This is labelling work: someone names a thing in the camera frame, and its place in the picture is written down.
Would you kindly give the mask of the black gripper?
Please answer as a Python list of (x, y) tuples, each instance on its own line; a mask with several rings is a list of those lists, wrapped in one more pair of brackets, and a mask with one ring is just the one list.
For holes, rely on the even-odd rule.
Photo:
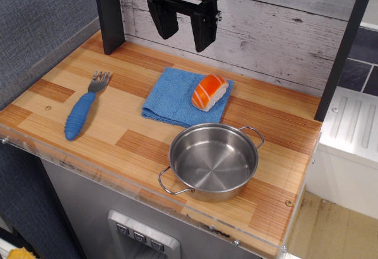
[(192, 13), (195, 50), (200, 53), (216, 40), (218, 0), (147, 0), (159, 35), (167, 40), (178, 31), (177, 13)]

